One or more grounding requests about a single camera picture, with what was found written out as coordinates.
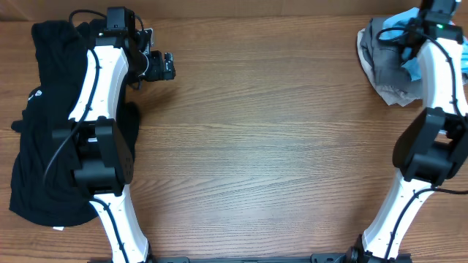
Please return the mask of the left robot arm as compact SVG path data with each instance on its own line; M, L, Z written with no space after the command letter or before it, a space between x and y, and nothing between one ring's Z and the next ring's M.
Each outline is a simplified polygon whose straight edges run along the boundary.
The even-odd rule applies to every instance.
M87 51L78 101L64 128L53 131L52 161L61 161L74 187L96 210L112 249L112 262L154 262L139 226L129 185L134 160L118 128L127 85L172 80L172 53L152 50L154 31L126 7L110 7L106 25Z

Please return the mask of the light blue t-shirt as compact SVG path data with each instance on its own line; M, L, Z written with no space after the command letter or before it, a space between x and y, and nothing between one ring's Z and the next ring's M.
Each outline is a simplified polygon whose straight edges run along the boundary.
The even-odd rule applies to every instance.
M457 85L467 78L467 37L453 22L457 1L424 1L384 22L377 40L400 49L401 68L412 81L437 75Z

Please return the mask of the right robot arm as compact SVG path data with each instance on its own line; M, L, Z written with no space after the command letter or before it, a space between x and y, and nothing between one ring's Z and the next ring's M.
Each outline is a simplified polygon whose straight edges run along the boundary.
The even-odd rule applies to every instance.
M423 110L396 141L396 174L378 214L341 262L409 262L399 246L410 224L467 159L467 39L452 21L458 6L456 0L423 1L371 20L357 35L369 82L394 94L421 91Z

